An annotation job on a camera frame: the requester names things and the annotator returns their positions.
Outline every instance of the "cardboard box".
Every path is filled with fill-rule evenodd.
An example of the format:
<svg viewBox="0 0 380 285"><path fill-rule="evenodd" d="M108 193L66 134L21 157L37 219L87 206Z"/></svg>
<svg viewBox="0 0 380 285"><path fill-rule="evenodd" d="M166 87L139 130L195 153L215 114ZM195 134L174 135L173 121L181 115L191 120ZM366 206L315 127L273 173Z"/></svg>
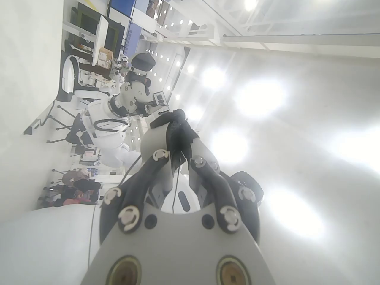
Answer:
<svg viewBox="0 0 380 285"><path fill-rule="evenodd" d="M112 59L113 59L114 53L106 48L100 48L99 52L99 58L98 58L98 65L110 69L112 65Z"/></svg>

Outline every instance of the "desk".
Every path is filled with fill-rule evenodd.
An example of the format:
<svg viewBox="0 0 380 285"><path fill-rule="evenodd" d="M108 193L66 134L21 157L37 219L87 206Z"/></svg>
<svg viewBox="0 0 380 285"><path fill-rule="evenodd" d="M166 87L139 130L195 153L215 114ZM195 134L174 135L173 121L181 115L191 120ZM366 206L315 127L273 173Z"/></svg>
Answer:
<svg viewBox="0 0 380 285"><path fill-rule="evenodd" d="M54 101L64 0L1 0L0 153Z"/></svg>

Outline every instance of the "metal bolt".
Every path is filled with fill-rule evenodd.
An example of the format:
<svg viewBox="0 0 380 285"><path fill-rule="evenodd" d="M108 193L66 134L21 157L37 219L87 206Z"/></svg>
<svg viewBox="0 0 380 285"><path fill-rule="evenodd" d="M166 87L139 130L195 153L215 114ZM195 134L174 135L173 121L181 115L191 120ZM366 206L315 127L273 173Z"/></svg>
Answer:
<svg viewBox="0 0 380 285"><path fill-rule="evenodd" d="M239 194L239 198L241 200L247 199L247 200L250 200L252 202L256 201L255 193L247 187L240 187L238 194Z"/></svg>
<svg viewBox="0 0 380 285"><path fill-rule="evenodd" d="M214 171L218 171L219 170L219 165L218 163L214 162L214 161L211 161L210 162L210 166L213 168Z"/></svg>
<svg viewBox="0 0 380 285"><path fill-rule="evenodd" d="M140 212L134 205L129 205L120 211L118 218L124 225L124 231L127 232L134 228L139 220Z"/></svg>
<svg viewBox="0 0 380 285"><path fill-rule="evenodd" d="M230 232L235 232L241 225L241 216L238 210L229 205L225 205L220 209L220 213L224 215L224 220L227 223L227 229Z"/></svg>
<svg viewBox="0 0 380 285"><path fill-rule="evenodd" d="M111 201L116 197L120 197L121 196L121 189L119 187L113 187L111 189L109 189L106 194L104 195L104 198L103 198L103 203L106 204L106 205L110 205L111 204Z"/></svg>
<svg viewBox="0 0 380 285"><path fill-rule="evenodd" d="M201 156L196 156L195 159L194 159L194 163L195 163L195 167L200 168L200 167L204 167L205 166L206 161Z"/></svg>
<svg viewBox="0 0 380 285"><path fill-rule="evenodd" d="M167 158L169 154L164 149L158 149L153 153L153 160L158 161L162 158Z"/></svg>
<svg viewBox="0 0 380 285"><path fill-rule="evenodd" d="M235 225L238 222L238 217L232 210L228 210L224 213L224 219L228 224Z"/></svg>

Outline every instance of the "black cable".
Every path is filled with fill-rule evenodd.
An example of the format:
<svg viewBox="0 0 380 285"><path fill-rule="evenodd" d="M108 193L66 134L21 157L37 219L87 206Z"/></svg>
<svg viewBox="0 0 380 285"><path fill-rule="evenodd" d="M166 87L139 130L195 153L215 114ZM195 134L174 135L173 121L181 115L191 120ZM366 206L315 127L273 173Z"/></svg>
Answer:
<svg viewBox="0 0 380 285"><path fill-rule="evenodd" d="M125 173L123 179L121 180L120 184L118 185L118 187L121 186L121 184L124 182L124 180L125 180L126 176L128 175L128 173L129 173L129 172L131 171L131 169L135 166L135 164L137 163L137 161L140 160L140 158L141 158L141 155L139 155L139 157L137 158L137 160L134 161L134 163L131 165L131 167L128 169L128 171L126 171L126 173Z"/></svg>
<svg viewBox="0 0 380 285"><path fill-rule="evenodd" d="M178 178L179 178L179 167L178 167L177 182L176 182L176 184L175 184L175 192L174 192L174 199L173 199L173 205L172 205L173 214L174 214L174 203L175 203L175 198L176 198L176 196L177 196Z"/></svg>
<svg viewBox="0 0 380 285"><path fill-rule="evenodd" d="M41 119L39 119L39 125L40 125L40 126L45 125L46 121L47 121L48 118L49 118L49 115L50 115L51 111L52 111L53 108L54 108L54 104L55 104L55 102L56 102L56 101L54 100L54 101L53 101L53 105L51 106L50 111L49 111L49 113L47 114L47 116L46 116L46 118L44 119L44 121L41 122Z"/></svg>

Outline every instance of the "circular hole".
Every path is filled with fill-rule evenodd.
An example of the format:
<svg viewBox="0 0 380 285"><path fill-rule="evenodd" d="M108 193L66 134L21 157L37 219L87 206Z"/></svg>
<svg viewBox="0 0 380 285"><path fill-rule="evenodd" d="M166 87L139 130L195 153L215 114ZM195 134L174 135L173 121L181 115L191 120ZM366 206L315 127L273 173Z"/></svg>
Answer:
<svg viewBox="0 0 380 285"><path fill-rule="evenodd" d="M134 257L118 260L108 276L107 285L138 285L141 281L141 266Z"/></svg>

